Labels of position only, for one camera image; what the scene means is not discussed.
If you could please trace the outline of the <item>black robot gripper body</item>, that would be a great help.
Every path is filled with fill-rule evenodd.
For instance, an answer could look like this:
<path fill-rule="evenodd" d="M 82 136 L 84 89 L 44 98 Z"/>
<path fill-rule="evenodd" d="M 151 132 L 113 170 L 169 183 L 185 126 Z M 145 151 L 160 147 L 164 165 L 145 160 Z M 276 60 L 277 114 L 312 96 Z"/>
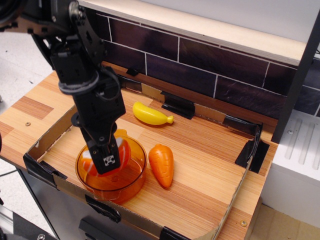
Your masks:
<path fill-rule="evenodd" d="M 80 123 L 98 146 L 108 145 L 116 131 L 116 120 L 125 114 L 121 83 L 114 70 L 101 66 L 92 81 L 67 85 L 60 82 L 60 90 L 71 95 Z"/>

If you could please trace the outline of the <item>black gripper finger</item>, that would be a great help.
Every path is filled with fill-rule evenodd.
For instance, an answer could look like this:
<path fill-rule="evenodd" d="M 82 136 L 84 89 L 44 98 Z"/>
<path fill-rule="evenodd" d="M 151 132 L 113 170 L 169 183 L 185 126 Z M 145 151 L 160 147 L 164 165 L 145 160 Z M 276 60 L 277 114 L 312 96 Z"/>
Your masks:
<path fill-rule="evenodd" d="M 90 135 L 87 133 L 85 130 L 84 126 L 80 122 L 80 115 L 78 112 L 76 112 L 72 117 L 71 117 L 71 123 L 74 127 L 78 127 L 81 131 L 81 134 L 85 140 L 86 146 L 88 147 L 89 150 L 92 150 L 93 147 L 95 146 L 95 142 L 92 140 Z"/>
<path fill-rule="evenodd" d="M 92 149 L 89 149 L 90 156 L 100 175 L 118 170 L 121 166 L 118 145 L 115 138 L 107 145 L 94 144 Z"/>

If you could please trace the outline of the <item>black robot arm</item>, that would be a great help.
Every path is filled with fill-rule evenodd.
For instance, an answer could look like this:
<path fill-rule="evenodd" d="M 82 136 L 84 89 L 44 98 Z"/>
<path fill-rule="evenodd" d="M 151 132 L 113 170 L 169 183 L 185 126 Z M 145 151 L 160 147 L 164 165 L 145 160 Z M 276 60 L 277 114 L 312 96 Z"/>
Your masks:
<path fill-rule="evenodd" d="M 76 0 L 3 0 L 0 29 L 32 36 L 55 70 L 60 91 L 73 98 L 77 111 L 71 122 L 80 128 L 97 172 L 119 170 L 114 134 L 126 112 L 121 83 L 102 65 L 107 50 L 85 8 Z"/>

